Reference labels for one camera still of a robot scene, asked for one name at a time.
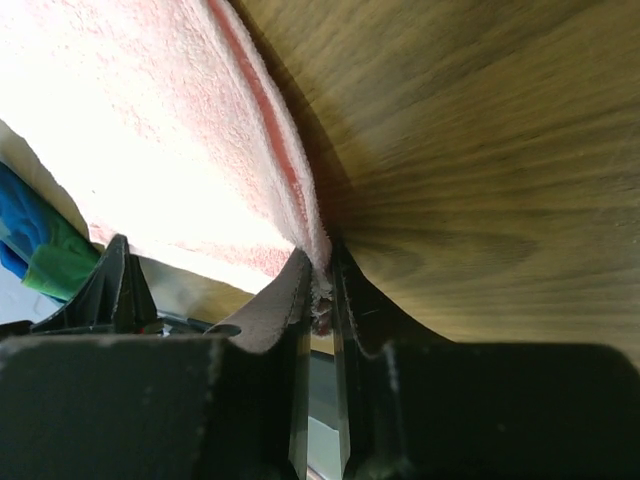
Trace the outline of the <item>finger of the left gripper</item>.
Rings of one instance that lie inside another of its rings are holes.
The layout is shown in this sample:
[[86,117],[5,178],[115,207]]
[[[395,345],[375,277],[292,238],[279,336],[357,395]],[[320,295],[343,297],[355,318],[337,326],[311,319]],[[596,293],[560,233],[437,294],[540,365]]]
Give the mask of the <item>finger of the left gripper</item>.
[[117,319],[128,261],[128,241],[116,235],[81,289],[57,312],[30,327],[31,334],[127,332]]
[[123,276],[118,292],[117,332],[145,333],[157,321],[157,309],[139,258],[126,251]]

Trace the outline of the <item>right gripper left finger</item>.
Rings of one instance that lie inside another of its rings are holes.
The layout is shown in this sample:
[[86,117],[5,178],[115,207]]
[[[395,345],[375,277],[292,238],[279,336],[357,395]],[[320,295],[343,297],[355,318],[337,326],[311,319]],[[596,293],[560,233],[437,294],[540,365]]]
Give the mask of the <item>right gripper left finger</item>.
[[204,334],[1,344],[5,479],[302,479],[310,283],[295,251]]

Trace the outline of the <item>pink towel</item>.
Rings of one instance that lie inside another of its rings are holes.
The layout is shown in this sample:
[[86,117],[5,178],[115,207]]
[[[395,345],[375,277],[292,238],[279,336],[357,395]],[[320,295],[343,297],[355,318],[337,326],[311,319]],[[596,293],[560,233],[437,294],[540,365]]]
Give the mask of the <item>pink towel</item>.
[[1,117],[90,239],[257,293],[294,249],[330,330],[330,241],[295,122],[227,1],[5,1]]

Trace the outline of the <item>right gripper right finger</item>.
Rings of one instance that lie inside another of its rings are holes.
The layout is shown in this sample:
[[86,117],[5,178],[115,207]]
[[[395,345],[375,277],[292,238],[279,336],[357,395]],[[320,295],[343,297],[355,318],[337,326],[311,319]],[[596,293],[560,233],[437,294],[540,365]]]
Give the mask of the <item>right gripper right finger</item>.
[[331,258],[347,479],[635,479],[639,373],[602,344],[459,343]]

